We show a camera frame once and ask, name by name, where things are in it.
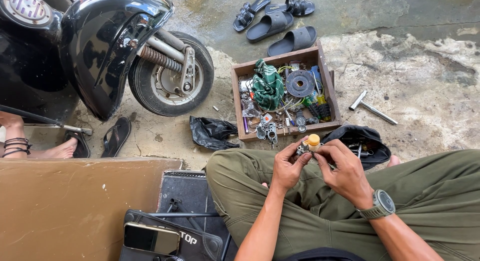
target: wheel rim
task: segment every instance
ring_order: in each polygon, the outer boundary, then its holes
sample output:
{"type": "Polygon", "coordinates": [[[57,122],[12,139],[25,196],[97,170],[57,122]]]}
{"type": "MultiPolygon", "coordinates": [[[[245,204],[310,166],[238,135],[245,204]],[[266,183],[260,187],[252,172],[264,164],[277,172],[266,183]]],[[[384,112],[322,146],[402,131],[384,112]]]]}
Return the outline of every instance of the wheel rim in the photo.
{"type": "Polygon", "coordinates": [[[173,89],[177,87],[172,80],[179,79],[181,74],[156,65],[153,68],[151,76],[150,84],[153,94],[161,102],[172,106],[183,105],[194,101],[195,97],[200,93],[204,82],[204,71],[198,61],[195,61],[195,88],[189,94],[185,94],[185,96],[172,93],[173,89]]]}

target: green rag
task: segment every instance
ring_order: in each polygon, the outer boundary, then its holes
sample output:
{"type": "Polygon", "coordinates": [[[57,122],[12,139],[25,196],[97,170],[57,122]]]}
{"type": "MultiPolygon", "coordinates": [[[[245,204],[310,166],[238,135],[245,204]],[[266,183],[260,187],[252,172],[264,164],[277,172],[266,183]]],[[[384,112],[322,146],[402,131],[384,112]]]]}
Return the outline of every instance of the green rag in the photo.
{"type": "Polygon", "coordinates": [[[253,75],[253,99],[258,105],[267,111],[277,109],[282,100],[284,89],[283,82],[277,69],[272,65],[267,65],[263,59],[255,63],[253,75]]]}

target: smartphone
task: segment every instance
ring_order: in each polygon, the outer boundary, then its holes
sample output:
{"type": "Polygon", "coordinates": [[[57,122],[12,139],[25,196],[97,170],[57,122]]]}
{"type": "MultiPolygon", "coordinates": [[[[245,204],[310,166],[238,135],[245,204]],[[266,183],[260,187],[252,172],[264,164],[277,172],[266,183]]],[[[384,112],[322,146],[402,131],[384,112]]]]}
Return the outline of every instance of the smartphone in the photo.
{"type": "Polygon", "coordinates": [[[123,245],[129,248],[175,256],[179,250],[180,234],[174,230],[129,221],[124,225],[123,245]]]}

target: brown wall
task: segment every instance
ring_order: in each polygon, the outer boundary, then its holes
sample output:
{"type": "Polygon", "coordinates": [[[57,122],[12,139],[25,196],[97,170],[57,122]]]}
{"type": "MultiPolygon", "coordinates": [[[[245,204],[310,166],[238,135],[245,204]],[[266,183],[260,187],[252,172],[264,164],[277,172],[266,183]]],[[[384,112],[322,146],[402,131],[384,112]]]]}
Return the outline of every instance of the brown wall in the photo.
{"type": "Polygon", "coordinates": [[[118,260],[129,208],[156,211],[180,160],[0,160],[0,259],[118,260]]]}

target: slipper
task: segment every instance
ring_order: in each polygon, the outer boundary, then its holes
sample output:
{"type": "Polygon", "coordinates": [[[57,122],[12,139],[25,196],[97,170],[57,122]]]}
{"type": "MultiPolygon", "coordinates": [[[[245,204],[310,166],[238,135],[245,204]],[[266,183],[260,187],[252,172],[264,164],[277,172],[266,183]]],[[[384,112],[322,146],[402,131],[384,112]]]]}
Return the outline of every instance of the slipper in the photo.
{"type": "Polygon", "coordinates": [[[265,8],[265,14],[290,12],[295,16],[309,15],[315,11],[315,4],[310,0],[286,0],[285,4],[272,4],[265,8]]]}
{"type": "Polygon", "coordinates": [[[233,22],[233,28],[238,32],[243,31],[252,23],[255,13],[270,4],[271,1],[272,0],[255,0],[253,6],[248,2],[243,4],[243,8],[240,9],[240,13],[237,14],[237,18],[233,22]]]}
{"type": "Polygon", "coordinates": [[[247,30],[247,39],[249,42],[254,43],[285,31],[291,25],[293,25],[293,15],[290,12],[266,14],[261,18],[260,22],[247,30]]]}
{"type": "Polygon", "coordinates": [[[102,154],[102,158],[116,157],[130,135],[131,129],[132,125],[130,124],[130,120],[126,117],[120,117],[117,120],[117,123],[115,123],[115,125],[111,127],[103,137],[105,151],[102,154]],[[107,140],[109,132],[112,132],[112,135],[110,140],[107,140]]]}
{"type": "Polygon", "coordinates": [[[317,40],[317,31],[313,26],[304,26],[288,31],[283,39],[268,47],[268,56],[277,56],[311,47],[317,40]]]}
{"type": "Polygon", "coordinates": [[[90,157],[90,149],[85,142],[85,138],[83,134],[77,134],[73,131],[66,130],[65,137],[63,138],[63,142],[67,142],[71,138],[76,138],[78,140],[77,148],[73,152],[73,157],[78,158],[89,158],[90,157]]]}

